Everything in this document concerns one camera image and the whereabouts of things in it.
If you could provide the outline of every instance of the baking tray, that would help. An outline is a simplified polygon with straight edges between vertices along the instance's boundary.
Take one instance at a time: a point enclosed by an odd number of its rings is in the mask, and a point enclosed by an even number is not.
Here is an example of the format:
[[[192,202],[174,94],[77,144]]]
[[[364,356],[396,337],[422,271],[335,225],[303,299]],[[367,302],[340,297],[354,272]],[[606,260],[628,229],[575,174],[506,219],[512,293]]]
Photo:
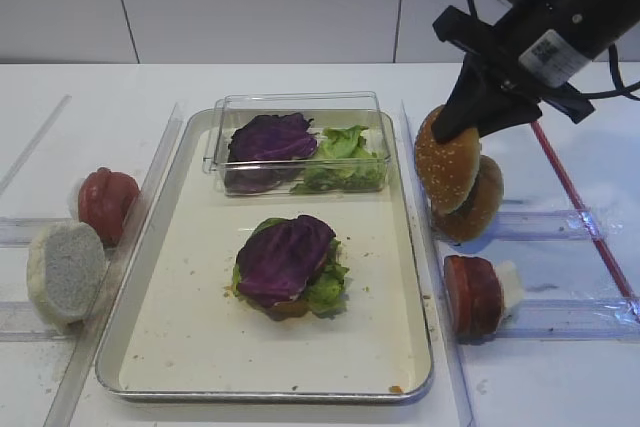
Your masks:
[[[186,127],[101,340],[98,381],[132,401],[383,404],[423,396],[431,344],[395,142],[388,184],[377,193],[228,197],[202,168],[216,115],[200,112]],[[393,132],[386,115],[384,122]],[[226,288],[256,225],[303,212],[343,242],[347,311],[275,322]]]

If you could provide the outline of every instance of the lettuce leaf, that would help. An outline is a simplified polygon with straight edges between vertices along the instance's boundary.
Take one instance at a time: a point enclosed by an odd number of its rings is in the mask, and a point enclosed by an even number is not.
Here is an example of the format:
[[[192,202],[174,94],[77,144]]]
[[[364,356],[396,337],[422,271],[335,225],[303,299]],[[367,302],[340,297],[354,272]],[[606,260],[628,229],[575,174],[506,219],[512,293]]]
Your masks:
[[[368,127],[354,125],[348,129],[324,129],[326,137],[310,160],[377,159],[375,152],[366,149],[362,132]],[[313,194],[332,190],[368,191],[377,190],[386,175],[384,164],[358,164],[338,168],[309,167],[304,171],[303,181],[291,189],[293,194]]]
[[[333,239],[327,263],[320,277],[308,285],[302,294],[302,298],[309,304],[309,310],[316,315],[343,310],[345,301],[344,277],[349,269],[340,265],[337,261],[337,250],[340,242]]]

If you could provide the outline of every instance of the plastic container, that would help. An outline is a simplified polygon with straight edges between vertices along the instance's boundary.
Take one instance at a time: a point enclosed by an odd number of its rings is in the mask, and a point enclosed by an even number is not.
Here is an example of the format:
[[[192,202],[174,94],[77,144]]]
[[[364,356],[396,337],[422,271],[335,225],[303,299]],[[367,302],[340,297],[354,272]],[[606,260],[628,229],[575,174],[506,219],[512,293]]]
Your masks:
[[[216,107],[204,170],[217,173],[216,188],[227,195],[375,192],[387,183],[389,133],[373,92],[229,96]],[[366,127],[361,133],[365,144],[340,158],[317,151],[306,159],[230,160],[229,146],[238,129],[258,115],[294,113],[311,121],[308,132],[316,137],[318,149],[327,140],[325,129],[358,125]]]

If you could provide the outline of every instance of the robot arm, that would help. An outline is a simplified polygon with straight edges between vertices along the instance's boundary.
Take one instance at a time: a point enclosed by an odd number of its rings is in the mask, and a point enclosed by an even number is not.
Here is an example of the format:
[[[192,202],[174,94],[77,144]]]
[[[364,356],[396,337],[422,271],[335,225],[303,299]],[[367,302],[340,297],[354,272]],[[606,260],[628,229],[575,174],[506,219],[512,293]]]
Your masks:
[[[568,80],[640,21],[640,0],[501,0],[510,10],[489,25],[448,7],[433,27],[438,38],[466,52],[462,70],[433,124],[438,142],[470,126],[481,136],[529,123],[545,101],[579,123],[591,99],[628,95],[638,84],[582,94]]]

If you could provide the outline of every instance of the ingredient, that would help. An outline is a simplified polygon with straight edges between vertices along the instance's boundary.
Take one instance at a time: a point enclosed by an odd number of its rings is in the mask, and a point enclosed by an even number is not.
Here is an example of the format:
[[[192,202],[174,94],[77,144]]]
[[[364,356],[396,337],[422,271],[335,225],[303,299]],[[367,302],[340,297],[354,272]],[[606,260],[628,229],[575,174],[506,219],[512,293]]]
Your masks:
[[[89,225],[50,225],[29,245],[27,291],[42,319],[59,332],[83,320],[106,269],[100,238]]]
[[[339,245],[335,232],[315,217],[269,218],[238,252],[232,290],[282,314],[342,310],[349,269],[337,261]]]
[[[441,215],[458,209],[469,196],[480,168],[480,136],[475,127],[455,139],[439,144],[431,132],[442,107],[434,109],[422,122],[415,141],[418,177]]]
[[[513,262],[503,262],[494,269],[481,257],[450,255],[444,259],[444,276],[454,332],[461,338],[494,334],[524,298]]]
[[[415,166],[431,201],[433,223],[455,242],[479,237],[491,224],[504,195],[498,164],[480,155],[478,129],[471,127],[439,144],[431,126],[442,107],[422,123],[415,142]]]
[[[436,228],[456,242],[479,237],[493,221],[504,195],[502,172],[486,155],[480,158],[480,169],[469,197],[454,212],[446,215],[433,210]]]
[[[118,244],[127,213],[140,194],[135,179],[100,167],[85,179],[78,193],[78,219],[95,229],[103,244]]]
[[[228,162],[274,162],[306,159],[313,155],[317,141],[307,130],[311,125],[300,113],[258,115],[236,130],[229,143]],[[299,169],[275,165],[230,169],[225,186],[230,192],[260,193],[293,180]]]
[[[293,194],[312,194],[343,190],[363,192],[379,190],[386,175],[384,164],[375,152],[365,147],[362,132],[368,127],[355,125],[349,129],[324,129],[323,140],[310,160],[354,159],[345,167],[308,167],[301,184],[291,189]]]

